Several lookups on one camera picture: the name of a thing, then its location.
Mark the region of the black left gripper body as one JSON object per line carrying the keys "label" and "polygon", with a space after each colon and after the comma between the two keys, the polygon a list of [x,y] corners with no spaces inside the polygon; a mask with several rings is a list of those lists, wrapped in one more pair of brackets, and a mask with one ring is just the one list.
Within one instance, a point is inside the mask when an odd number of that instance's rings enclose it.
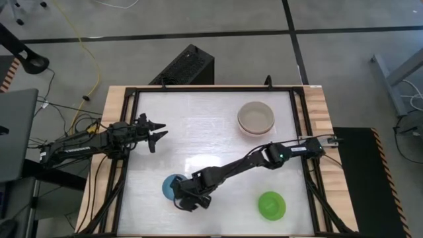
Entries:
{"label": "black left gripper body", "polygon": [[139,115],[132,124],[132,132],[130,136],[130,143],[138,143],[140,141],[146,141],[151,144],[150,140],[151,123],[147,119],[146,113]]}

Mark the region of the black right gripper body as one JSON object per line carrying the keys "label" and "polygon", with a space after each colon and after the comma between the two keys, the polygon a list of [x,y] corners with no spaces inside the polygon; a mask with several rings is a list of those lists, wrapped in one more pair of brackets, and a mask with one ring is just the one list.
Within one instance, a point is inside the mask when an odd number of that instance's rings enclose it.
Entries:
{"label": "black right gripper body", "polygon": [[180,198],[195,198],[198,207],[208,209],[211,203],[210,188],[203,182],[199,173],[193,174],[190,180],[189,195],[181,195]]}

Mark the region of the orange patterned bowl blue interior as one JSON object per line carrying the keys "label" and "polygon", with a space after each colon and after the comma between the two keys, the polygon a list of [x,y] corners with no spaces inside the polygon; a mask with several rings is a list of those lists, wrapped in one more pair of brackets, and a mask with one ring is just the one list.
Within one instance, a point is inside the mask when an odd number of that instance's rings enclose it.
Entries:
{"label": "orange patterned bowl blue interior", "polygon": [[172,174],[169,175],[162,183],[162,193],[165,196],[166,199],[168,200],[173,200],[174,199],[174,192],[173,189],[171,188],[171,182],[176,178],[176,177],[180,177],[183,180],[186,180],[187,178],[182,175],[182,174]]}

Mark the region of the off-white bowl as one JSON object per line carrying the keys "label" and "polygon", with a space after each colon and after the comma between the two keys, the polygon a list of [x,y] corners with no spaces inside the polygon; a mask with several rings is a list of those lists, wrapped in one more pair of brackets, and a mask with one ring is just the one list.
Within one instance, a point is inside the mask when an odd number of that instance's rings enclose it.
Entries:
{"label": "off-white bowl", "polygon": [[237,120],[244,131],[254,135],[262,135],[272,129],[275,116],[273,110],[267,104],[252,101],[242,105],[237,113]]}

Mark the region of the black computer tower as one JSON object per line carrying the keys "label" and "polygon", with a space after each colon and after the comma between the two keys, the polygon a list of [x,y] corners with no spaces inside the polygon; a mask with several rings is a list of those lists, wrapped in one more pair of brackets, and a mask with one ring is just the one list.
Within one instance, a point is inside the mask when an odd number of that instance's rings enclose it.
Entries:
{"label": "black computer tower", "polygon": [[213,85],[214,83],[215,58],[190,44],[149,85]]}

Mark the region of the pink bowl green interior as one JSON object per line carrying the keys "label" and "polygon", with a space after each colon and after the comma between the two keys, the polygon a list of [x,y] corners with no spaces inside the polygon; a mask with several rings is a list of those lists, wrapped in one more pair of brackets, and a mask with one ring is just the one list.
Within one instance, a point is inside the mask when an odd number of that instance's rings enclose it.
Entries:
{"label": "pink bowl green interior", "polygon": [[268,191],[259,197],[258,211],[265,219],[277,221],[285,215],[286,202],[277,192]]}

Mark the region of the grey laptop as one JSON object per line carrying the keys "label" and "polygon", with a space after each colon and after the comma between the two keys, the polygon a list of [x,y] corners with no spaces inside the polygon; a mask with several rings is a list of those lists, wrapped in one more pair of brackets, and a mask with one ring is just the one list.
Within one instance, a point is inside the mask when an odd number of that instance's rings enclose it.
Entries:
{"label": "grey laptop", "polygon": [[0,127],[8,129],[0,135],[0,183],[21,176],[37,97],[37,89],[0,93]]}

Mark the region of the black stand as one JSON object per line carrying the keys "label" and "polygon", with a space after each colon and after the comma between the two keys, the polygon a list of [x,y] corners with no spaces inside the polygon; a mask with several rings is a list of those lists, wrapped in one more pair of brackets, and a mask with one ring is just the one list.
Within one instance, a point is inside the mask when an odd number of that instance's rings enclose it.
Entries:
{"label": "black stand", "polygon": [[28,74],[36,75],[47,70],[50,61],[22,43],[12,32],[0,23],[0,45],[14,55]]}

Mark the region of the black hazard-striped floor mat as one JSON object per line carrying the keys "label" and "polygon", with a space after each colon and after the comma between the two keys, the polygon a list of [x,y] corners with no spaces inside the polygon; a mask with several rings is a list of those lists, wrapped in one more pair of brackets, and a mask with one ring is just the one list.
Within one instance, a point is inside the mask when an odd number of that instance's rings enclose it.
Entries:
{"label": "black hazard-striped floor mat", "polygon": [[373,128],[334,129],[358,230],[375,238],[412,238],[386,154]]}

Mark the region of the office chair base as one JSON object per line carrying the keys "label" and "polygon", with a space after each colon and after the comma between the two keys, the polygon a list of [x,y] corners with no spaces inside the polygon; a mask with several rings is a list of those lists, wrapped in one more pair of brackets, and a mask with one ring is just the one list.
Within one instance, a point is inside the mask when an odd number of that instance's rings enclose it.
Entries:
{"label": "office chair base", "polygon": [[48,7],[46,0],[0,0],[0,13],[4,10],[6,5],[10,6],[13,19],[20,26],[24,25],[24,21],[21,19],[21,16],[23,16],[25,12],[24,8],[20,4],[21,1],[31,2],[33,5],[40,6],[43,9]]}

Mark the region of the grey desk leg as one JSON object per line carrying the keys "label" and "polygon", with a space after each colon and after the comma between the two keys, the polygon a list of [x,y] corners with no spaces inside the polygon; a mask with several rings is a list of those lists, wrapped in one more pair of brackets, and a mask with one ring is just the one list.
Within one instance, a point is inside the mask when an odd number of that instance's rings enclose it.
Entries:
{"label": "grey desk leg", "polygon": [[375,78],[383,82],[398,116],[406,116],[408,110],[404,104],[397,86],[400,82],[423,67],[423,48],[408,58],[394,71],[390,72],[379,54],[374,54],[371,59],[372,69],[375,70]]}

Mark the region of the black table frame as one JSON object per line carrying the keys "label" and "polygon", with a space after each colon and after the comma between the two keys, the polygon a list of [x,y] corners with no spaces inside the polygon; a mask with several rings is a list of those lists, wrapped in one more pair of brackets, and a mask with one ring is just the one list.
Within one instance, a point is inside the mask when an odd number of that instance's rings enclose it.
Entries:
{"label": "black table frame", "polygon": [[[333,132],[330,113],[328,111],[327,102],[323,88],[320,85],[276,85],[277,89],[293,89],[296,90],[295,99],[304,100],[296,102],[295,109],[299,115],[300,132],[312,134],[314,136],[322,136]],[[135,90],[145,90],[159,92],[159,86],[117,86],[109,87],[104,108],[102,110],[102,122],[112,124],[120,120],[129,120],[135,109]],[[201,92],[253,92],[255,89],[270,92],[266,85],[171,85],[165,91],[195,91]],[[102,162],[103,155],[95,155],[91,161],[88,181],[93,182],[95,173],[98,173],[97,184],[86,187],[83,194],[83,200],[75,230],[83,229],[90,222],[92,212],[97,212],[107,196],[108,182],[113,185],[117,183],[116,176],[123,171],[121,162]],[[347,182],[343,169],[330,165],[329,162],[321,161],[319,165],[320,171],[313,173],[313,180],[319,183],[318,187],[325,191],[327,202],[332,206],[333,210],[340,219],[354,231],[358,230],[356,216],[347,188]]]}

